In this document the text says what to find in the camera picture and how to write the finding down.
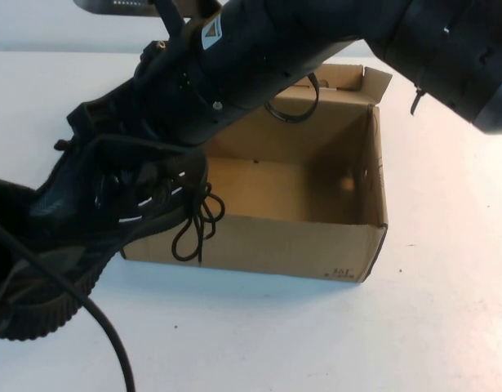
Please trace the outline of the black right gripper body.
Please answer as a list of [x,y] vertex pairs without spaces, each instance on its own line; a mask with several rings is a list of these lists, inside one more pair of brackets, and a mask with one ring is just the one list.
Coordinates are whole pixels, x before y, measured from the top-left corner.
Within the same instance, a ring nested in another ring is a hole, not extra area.
[[130,79],[96,101],[96,134],[202,143],[202,19],[140,53]]

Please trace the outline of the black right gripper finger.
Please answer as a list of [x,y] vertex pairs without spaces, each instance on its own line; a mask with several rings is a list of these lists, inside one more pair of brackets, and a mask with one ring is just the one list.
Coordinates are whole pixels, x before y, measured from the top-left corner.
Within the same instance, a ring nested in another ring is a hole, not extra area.
[[95,126],[92,122],[88,110],[88,103],[81,103],[68,116],[68,124],[71,126],[73,134],[77,138],[94,138],[96,135]]

